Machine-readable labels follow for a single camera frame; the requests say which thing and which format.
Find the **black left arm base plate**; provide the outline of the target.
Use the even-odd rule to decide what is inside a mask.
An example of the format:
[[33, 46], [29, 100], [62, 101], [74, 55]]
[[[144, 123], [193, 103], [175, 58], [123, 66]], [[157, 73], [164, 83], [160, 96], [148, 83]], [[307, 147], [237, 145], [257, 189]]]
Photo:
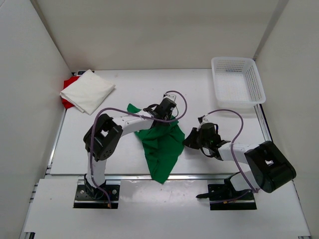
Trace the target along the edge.
[[76, 209], [117, 209], [119, 206], [120, 184], [106, 184], [104, 190], [108, 193], [110, 201], [104, 192], [97, 189], [95, 196], [91, 196], [83, 180], [77, 182], [73, 208]]

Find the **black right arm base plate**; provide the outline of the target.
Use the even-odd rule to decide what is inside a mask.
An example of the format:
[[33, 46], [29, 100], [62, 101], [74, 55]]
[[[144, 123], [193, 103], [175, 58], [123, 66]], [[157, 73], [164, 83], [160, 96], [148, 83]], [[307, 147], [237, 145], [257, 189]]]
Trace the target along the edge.
[[256, 210], [254, 194], [250, 189], [236, 191], [225, 184], [208, 184], [208, 192], [198, 194], [199, 200], [208, 199], [211, 211]]

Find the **green t-shirt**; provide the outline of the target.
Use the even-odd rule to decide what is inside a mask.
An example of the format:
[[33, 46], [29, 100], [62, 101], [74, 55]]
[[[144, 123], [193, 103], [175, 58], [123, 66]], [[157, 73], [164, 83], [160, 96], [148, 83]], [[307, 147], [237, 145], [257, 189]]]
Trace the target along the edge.
[[151, 178], [165, 183], [184, 149], [184, 132], [178, 121], [135, 132], [141, 141]]

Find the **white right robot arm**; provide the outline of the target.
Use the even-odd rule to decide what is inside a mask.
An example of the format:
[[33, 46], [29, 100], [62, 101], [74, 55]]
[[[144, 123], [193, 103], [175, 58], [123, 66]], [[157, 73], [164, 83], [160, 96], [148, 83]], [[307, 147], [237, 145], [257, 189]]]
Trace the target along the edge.
[[194, 127], [183, 145], [198, 149], [209, 158], [249, 166], [248, 171], [240, 170], [224, 180], [224, 194], [229, 199], [237, 198], [244, 191], [272, 193], [297, 176], [292, 164], [272, 141], [250, 145], [231, 143], [221, 138], [218, 125], [211, 122]]

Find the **white t-shirt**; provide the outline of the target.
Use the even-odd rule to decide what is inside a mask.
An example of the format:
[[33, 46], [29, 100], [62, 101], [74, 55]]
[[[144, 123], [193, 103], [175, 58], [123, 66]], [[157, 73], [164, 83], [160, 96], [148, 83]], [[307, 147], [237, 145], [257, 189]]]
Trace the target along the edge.
[[87, 70], [64, 81], [60, 97], [66, 109], [76, 107], [80, 112], [91, 115], [114, 89], [114, 83]]

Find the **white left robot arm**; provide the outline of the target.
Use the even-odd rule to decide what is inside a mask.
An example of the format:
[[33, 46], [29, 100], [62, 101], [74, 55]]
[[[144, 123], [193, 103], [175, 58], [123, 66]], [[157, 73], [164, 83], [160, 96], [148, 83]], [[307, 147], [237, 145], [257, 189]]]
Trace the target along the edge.
[[93, 199], [100, 199], [105, 192], [107, 159], [115, 152], [121, 137], [140, 130], [166, 126], [176, 107], [176, 95], [166, 94], [160, 104], [151, 105], [134, 116], [133, 113], [112, 118], [101, 114], [85, 134], [83, 141], [88, 153], [88, 171], [84, 176], [85, 191]]

